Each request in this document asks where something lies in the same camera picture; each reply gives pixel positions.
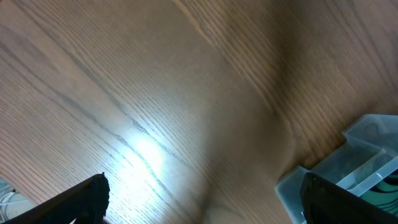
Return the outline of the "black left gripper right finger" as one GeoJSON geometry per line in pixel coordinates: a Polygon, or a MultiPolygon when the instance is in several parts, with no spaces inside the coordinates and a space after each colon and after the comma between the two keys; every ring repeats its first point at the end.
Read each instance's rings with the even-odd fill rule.
{"type": "Polygon", "coordinates": [[[307,224],[395,224],[397,217],[308,172],[300,188],[307,224]]]}

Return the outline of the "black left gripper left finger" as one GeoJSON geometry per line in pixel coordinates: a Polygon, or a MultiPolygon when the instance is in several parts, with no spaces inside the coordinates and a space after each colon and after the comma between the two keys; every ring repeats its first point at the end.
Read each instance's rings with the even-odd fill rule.
{"type": "Polygon", "coordinates": [[[5,224],[103,224],[109,191],[104,173],[95,174],[5,224]]]}

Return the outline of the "dark green garment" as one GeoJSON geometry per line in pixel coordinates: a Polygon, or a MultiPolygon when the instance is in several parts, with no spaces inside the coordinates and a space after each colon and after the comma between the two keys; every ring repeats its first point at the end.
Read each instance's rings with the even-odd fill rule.
{"type": "Polygon", "coordinates": [[[397,214],[397,170],[381,180],[361,198],[376,207],[397,214]]]}

